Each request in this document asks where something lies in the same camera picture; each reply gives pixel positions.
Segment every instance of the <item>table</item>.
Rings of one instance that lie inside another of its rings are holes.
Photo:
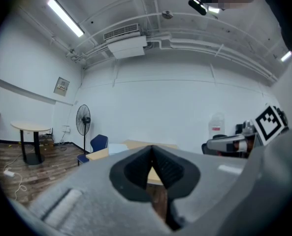
[[[23,160],[27,164],[30,164],[30,165],[37,165],[37,164],[44,162],[45,158],[39,151],[38,133],[41,131],[47,131],[51,128],[47,127],[47,126],[40,125],[40,124],[26,122],[26,121],[12,121],[11,126],[20,130]],[[35,154],[33,154],[33,153],[26,154],[26,151],[24,148],[23,131],[33,132]]]
[[[146,143],[146,142],[139,142],[139,141],[134,141],[134,140],[126,140],[126,141],[122,142],[122,144],[125,144],[128,147],[128,149],[134,149],[134,148],[144,147],[144,146],[148,146],[148,145],[161,145],[161,146],[167,146],[170,148],[178,148],[177,145],[172,145],[172,144]],[[105,148],[105,149],[102,149],[100,151],[86,155],[86,157],[89,160],[98,160],[98,159],[101,159],[101,158],[104,158],[107,156],[109,156],[108,148]],[[158,175],[153,167],[151,168],[149,175],[148,175],[148,183],[162,185],[162,182],[161,182],[160,178],[158,177]]]

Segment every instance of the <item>standing fan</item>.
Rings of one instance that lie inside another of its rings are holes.
[[[91,124],[90,110],[87,105],[82,105],[78,109],[76,116],[76,125],[80,135],[83,137],[83,150],[86,153],[86,134],[89,131]]]

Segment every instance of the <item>plastic jug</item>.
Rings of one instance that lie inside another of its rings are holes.
[[[216,113],[211,117],[208,123],[209,139],[215,135],[225,134],[225,116],[223,113]]]

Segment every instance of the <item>white cable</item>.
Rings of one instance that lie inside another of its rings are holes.
[[[82,86],[82,74],[81,74],[81,84],[80,84],[80,86],[79,86],[78,89],[77,89],[77,92],[76,92],[76,94],[75,94],[75,98],[74,98],[73,101],[75,101],[76,96],[77,96],[77,93],[78,93],[79,89],[81,88],[81,86]],[[69,117],[70,117],[70,113],[71,113],[72,107],[73,107],[73,105],[71,106],[71,108],[70,108],[70,110],[69,110],[69,114],[68,114],[68,118],[67,118],[66,126],[68,126]],[[59,143],[60,143],[61,145],[64,145],[64,143],[65,143],[64,140],[63,140],[63,139],[64,139],[64,136],[65,136],[65,133],[66,133],[66,132],[64,132],[63,137],[62,137],[61,140],[59,141]]]
[[[34,150],[34,148],[33,148],[31,151],[29,151],[28,153],[26,153],[26,154],[31,154],[33,150]],[[18,159],[21,155],[22,155],[22,154],[18,155],[17,158],[14,159],[14,161],[12,161],[11,163],[5,165],[4,168],[3,168],[3,171],[9,171],[9,170],[11,170],[11,168],[6,168],[6,167],[9,166],[10,164],[13,164],[15,161],[17,161],[17,159]],[[15,200],[17,200],[17,198],[18,198],[18,197],[17,197],[17,192],[18,192],[19,190],[22,190],[22,191],[26,192],[28,189],[27,189],[27,187],[26,187],[25,185],[22,185],[22,180],[23,180],[22,175],[19,174],[19,173],[16,173],[16,172],[14,172],[14,174],[15,174],[15,175],[19,175],[19,176],[21,177],[21,180],[20,180],[20,183],[19,183],[19,188],[14,192],[14,195],[15,195],[15,197],[16,197]]]

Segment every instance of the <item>black baseboard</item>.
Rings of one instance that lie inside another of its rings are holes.
[[[21,144],[20,141],[0,140],[0,144]],[[34,142],[24,142],[25,145],[34,145]]]
[[[9,141],[9,140],[0,140],[0,144],[21,144],[20,141]],[[24,142],[25,145],[34,145],[34,142]],[[81,148],[80,146],[78,146],[77,144],[73,143],[73,142],[64,142],[64,145],[67,145],[67,144],[72,144],[72,145],[75,145],[78,149],[80,149],[81,151],[84,151],[83,148]]]
[[[78,146],[77,144],[75,144],[75,143],[70,143],[70,144],[72,144],[72,145],[75,145],[78,149],[80,149],[80,150],[82,150],[82,151],[85,151],[83,148],[81,148],[80,146]]]

